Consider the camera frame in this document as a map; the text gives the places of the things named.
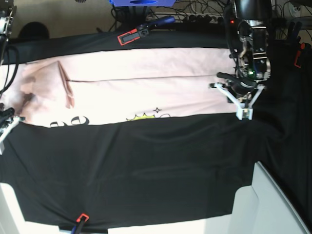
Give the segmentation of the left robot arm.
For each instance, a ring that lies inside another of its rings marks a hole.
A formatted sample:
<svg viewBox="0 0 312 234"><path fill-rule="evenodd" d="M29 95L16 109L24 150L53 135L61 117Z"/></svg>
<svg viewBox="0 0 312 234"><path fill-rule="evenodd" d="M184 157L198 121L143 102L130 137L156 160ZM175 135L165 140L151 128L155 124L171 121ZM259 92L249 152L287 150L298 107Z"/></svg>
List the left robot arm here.
<svg viewBox="0 0 312 234"><path fill-rule="evenodd" d="M234 60L234 74L219 72L225 82L212 83L236 105L239 119L252 119L253 105L271 76L267 55L267 24L272 18L269 0L231 0L224 10L226 42Z"/></svg>

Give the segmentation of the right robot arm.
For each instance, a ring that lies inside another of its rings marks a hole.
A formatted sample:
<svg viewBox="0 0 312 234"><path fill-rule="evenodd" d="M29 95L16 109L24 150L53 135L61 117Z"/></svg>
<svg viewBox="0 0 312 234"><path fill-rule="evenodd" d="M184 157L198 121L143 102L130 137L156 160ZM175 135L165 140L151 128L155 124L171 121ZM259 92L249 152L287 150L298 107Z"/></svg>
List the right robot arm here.
<svg viewBox="0 0 312 234"><path fill-rule="evenodd" d="M2 96L5 91L9 89L15 80L19 63L20 55L16 47L9 45L9 39L12 34L12 27L14 17L16 15L17 7L12 0L2 0L0 2L0 62L4 62L4 58L7 57L8 65L10 65L9 51L12 50L15 53L15 68L13 70L12 77L9 78L10 67L7 67L6 78L4 85L1 87L0 95ZM5 109L4 104L0 104L0 141L3 142L6 137L11 133L20 122L25 121L24 117L20 117L15 114L14 108Z"/></svg>

